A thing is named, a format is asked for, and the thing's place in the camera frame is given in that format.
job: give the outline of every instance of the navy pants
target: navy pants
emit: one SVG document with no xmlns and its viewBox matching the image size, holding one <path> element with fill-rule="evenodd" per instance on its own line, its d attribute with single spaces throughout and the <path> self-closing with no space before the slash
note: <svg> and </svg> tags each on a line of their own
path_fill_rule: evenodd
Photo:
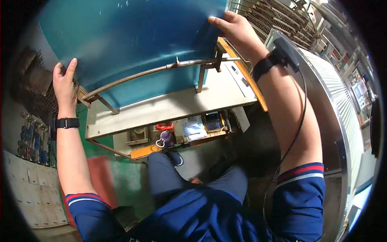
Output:
<svg viewBox="0 0 387 242">
<path fill-rule="evenodd" d="M 236 196 L 241 203 L 245 199 L 247 176 L 238 166 L 230 167 L 223 176 L 206 185 L 192 184 L 184 180 L 168 156 L 160 152 L 153 152 L 148 156 L 148 168 L 150 189 L 155 197 L 157 208 L 162 207 L 179 192 L 200 186 L 229 192 Z"/>
</svg>

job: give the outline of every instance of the blue metal sheet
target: blue metal sheet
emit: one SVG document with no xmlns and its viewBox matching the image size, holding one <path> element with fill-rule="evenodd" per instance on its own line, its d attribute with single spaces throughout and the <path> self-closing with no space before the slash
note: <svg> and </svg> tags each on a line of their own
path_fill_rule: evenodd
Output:
<svg viewBox="0 0 387 242">
<path fill-rule="evenodd" d="M 78 58 L 77 81 L 88 92 L 176 61 L 212 58 L 227 0 L 51 0 L 38 19 L 58 59 Z M 200 66 L 165 70 L 100 95 L 114 108 L 198 84 Z"/>
</svg>

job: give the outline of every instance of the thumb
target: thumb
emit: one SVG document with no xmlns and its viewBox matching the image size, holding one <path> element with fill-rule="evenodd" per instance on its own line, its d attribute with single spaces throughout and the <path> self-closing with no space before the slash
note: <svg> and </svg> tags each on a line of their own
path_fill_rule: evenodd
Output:
<svg viewBox="0 0 387 242">
<path fill-rule="evenodd" d="M 66 76 L 65 76 L 66 79 L 69 79 L 72 81 L 74 77 L 75 68 L 77 67 L 77 63 L 78 63 L 78 60 L 76 58 L 71 60 L 66 71 Z"/>
<path fill-rule="evenodd" d="M 231 25 L 229 22 L 217 17 L 209 17 L 208 22 L 225 33 L 228 32 Z"/>
</svg>

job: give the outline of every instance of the red plastic bag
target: red plastic bag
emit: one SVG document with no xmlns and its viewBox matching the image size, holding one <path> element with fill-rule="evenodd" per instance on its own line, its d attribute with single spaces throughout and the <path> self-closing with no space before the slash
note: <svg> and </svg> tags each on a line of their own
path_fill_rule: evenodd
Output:
<svg viewBox="0 0 387 242">
<path fill-rule="evenodd" d="M 170 126 L 168 126 L 169 124 L 156 124 L 156 129 L 159 129 L 159 130 L 169 130 L 169 129 L 174 129 L 175 128 L 175 125 L 173 123 L 170 124 Z"/>
</svg>

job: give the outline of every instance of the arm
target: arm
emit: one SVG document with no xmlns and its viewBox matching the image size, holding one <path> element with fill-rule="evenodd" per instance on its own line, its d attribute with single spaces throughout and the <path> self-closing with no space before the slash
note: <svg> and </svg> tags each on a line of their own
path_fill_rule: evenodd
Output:
<svg viewBox="0 0 387 242">
<path fill-rule="evenodd" d="M 58 100 L 60 118 L 76 118 L 77 97 L 73 84 L 77 59 L 64 70 L 58 63 L 53 72 L 53 87 Z M 76 128 L 57 130 L 57 166 L 60 184 L 65 195 L 77 193 L 97 194 L 90 177 L 86 154 Z"/>
<path fill-rule="evenodd" d="M 77 96 L 73 84 L 76 66 L 77 59 L 73 59 L 67 71 L 61 63 L 54 68 L 58 118 L 76 118 Z M 83 241 L 111 241 L 120 237 L 125 231 L 93 187 L 78 129 L 57 129 L 57 157 L 60 184 Z"/>
<path fill-rule="evenodd" d="M 218 27 L 253 66 L 269 53 L 244 17 L 226 11 L 224 20 L 210 17 L 209 22 Z M 283 67 L 272 67 L 259 79 L 258 84 L 265 98 L 283 156 L 300 125 L 305 94 Z M 281 164 L 281 173 L 311 162 L 322 162 L 322 146 L 317 119 L 308 101 L 300 134 Z"/>
<path fill-rule="evenodd" d="M 244 17 L 227 11 L 224 20 L 210 17 L 209 22 L 223 31 L 253 66 L 268 55 L 269 51 Z M 283 67 L 272 67 L 258 84 L 283 157 L 300 125 L 305 94 Z M 321 238 L 325 192 L 323 172 L 320 130 L 308 101 L 300 134 L 281 164 L 278 185 L 273 192 L 269 224 L 274 234 L 290 241 L 317 241 Z"/>
</svg>

